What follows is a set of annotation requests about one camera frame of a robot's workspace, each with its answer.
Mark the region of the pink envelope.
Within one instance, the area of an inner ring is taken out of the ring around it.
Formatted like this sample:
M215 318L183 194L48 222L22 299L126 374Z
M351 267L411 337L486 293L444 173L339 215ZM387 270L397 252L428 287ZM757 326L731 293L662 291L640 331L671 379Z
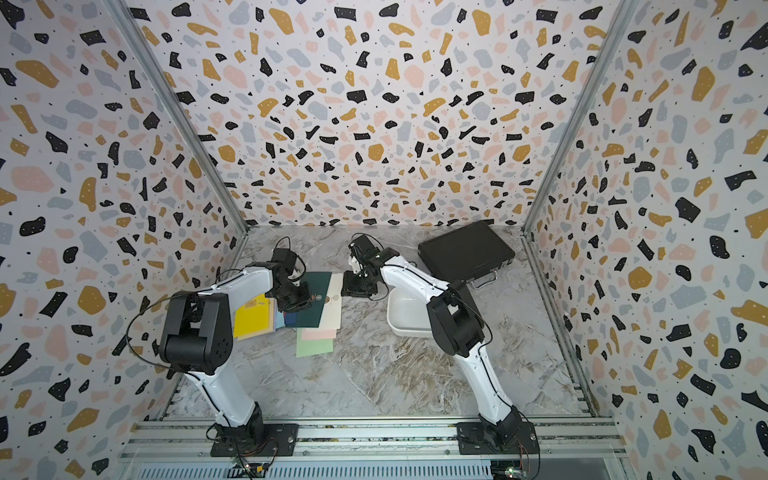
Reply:
M330 340L337 336L337 329L303 328L299 330L303 341Z

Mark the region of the cream envelope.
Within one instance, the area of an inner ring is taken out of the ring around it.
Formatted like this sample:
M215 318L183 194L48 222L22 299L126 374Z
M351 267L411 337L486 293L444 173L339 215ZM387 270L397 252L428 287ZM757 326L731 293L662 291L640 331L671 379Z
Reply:
M338 330L341 327L343 274L333 273L330 278L326 301L318 328L320 330Z

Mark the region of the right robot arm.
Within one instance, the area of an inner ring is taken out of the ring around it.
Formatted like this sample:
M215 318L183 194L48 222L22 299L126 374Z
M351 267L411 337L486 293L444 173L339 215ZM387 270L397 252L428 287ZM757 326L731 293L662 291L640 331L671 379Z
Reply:
M448 283L412 265L398 251L376 245L367 234L352 237L344 273L348 294L366 297L383 284L407 294L425 308L432 338L463 372L475 396L482 442L495 452L509 451L523 424L519 409L504 391L487 352L487 323L462 281Z

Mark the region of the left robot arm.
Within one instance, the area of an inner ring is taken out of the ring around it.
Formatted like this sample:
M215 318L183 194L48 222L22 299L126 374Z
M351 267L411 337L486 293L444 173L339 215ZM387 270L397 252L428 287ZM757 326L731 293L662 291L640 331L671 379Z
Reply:
M185 375L215 413L216 440L246 452L268 442L261 408L246 393L230 361L238 309L260 295L278 310L295 313L311 305L306 265L289 248L275 248L267 262L253 262L230 278L170 298L159 354L170 370Z

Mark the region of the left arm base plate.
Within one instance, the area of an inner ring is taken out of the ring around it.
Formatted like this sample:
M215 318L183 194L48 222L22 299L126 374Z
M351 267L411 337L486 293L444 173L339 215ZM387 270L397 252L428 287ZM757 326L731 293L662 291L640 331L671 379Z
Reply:
M296 446L299 425L268 423L251 428L223 427L215 424L214 429L216 436L210 450L211 457L290 457Z

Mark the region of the white storage box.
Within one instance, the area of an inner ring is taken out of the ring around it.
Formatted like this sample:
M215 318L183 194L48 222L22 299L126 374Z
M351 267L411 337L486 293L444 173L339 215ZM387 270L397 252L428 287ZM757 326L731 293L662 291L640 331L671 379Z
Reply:
M433 338L426 304L393 289L387 301L387 323L400 337Z

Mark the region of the dark green envelope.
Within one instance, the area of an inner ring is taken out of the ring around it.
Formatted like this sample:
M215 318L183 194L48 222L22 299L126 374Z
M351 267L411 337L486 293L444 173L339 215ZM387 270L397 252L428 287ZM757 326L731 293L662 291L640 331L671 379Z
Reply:
M284 314L284 324L289 328L317 328L320 324L332 274L330 272L308 272L300 286L308 288L308 300L303 309Z

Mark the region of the light green envelope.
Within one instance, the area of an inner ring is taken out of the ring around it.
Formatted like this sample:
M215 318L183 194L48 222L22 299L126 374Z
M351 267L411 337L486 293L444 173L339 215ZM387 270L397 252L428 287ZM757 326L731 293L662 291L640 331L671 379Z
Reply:
M314 355L332 353L334 350L334 340L316 340L303 341L300 338L300 329L297 330L296 357L306 358Z

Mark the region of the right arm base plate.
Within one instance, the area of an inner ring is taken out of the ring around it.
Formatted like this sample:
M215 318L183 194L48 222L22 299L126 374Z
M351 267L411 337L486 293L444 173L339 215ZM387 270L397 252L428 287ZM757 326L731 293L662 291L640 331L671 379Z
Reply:
M456 425L461 455L537 455L540 452L534 425L521 422L510 430L484 422L460 422Z

